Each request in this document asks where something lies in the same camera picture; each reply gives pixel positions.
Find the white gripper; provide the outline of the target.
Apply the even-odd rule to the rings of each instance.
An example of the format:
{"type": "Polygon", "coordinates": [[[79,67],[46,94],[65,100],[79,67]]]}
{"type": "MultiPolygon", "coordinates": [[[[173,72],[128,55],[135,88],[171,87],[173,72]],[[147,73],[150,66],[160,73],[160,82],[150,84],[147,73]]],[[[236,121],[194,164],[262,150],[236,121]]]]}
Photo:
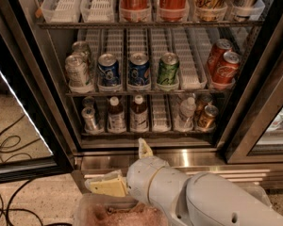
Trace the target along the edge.
{"type": "Polygon", "coordinates": [[[138,142],[141,159],[129,167],[126,178],[118,169],[87,179],[85,187],[93,194],[111,197],[125,197],[129,192],[137,201],[159,209],[168,219],[187,219],[186,185],[189,176],[172,168],[167,161],[152,156],[151,147],[142,137],[138,142]]]}

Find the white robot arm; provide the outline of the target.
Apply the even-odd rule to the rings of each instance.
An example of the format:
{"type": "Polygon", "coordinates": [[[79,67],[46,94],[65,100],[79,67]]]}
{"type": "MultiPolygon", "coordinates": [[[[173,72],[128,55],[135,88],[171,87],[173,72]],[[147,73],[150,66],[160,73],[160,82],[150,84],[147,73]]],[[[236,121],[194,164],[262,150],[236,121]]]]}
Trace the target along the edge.
{"type": "Polygon", "coordinates": [[[130,195],[159,209],[174,226],[283,226],[283,216],[241,187],[215,173],[188,176],[154,156],[142,138],[127,175],[115,170],[85,186],[95,194],[130,195]]]}

